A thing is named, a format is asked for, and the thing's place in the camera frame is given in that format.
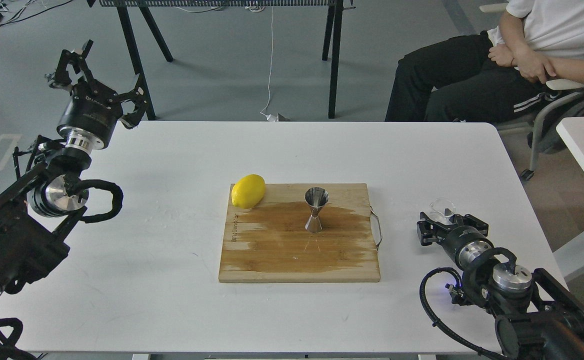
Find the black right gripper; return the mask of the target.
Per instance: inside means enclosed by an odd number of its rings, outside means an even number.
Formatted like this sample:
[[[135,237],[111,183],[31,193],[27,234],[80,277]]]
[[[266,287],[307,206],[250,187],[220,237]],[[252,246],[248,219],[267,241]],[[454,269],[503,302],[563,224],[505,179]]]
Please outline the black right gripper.
[[[455,214],[454,224],[434,221],[425,212],[420,212],[417,235],[421,246],[440,244],[456,266],[465,270],[482,253],[492,249],[487,239],[489,224],[472,214]]]

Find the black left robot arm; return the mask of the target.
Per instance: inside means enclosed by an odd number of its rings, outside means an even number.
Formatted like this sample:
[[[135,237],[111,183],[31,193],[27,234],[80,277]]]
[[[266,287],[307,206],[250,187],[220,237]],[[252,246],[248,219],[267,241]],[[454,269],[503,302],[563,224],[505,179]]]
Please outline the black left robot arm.
[[[116,183],[80,176],[91,152],[109,146],[116,124],[138,126],[150,101],[142,75],[123,93],[99,82],[86,62],[92,45],[88,40],[81,50],[63,50],[46,77],[51,88],[70,94],[59,138],[38,136],[29,149],[14,148],[17,179],[0,193],[0,296],[17,294],[66,259],[65,239],[77,223],[107,221],[122,210],[124,194]],[[34,359],[16,346],[22,332],[19,319],[0,318],[0,360]]]

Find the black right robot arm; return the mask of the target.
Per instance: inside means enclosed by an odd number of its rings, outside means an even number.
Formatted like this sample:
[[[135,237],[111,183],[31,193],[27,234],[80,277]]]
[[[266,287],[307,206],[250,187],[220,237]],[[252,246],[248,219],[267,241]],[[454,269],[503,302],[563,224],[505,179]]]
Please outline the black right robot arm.
[[[530,271],[510,250],[494,246],[488,230],[470,214],[453,214],[444,224],[420,213],[420,244],[438,244],[456,264],[433,269],[420,283],[420,303],[433,326],[492,360],[584,360],[584,305],[545,269]],[[454,305],[474,305],[494,317],[500,353],[461,337],[430,307],[426,284],[441,272],[455,280],[446,285]]]

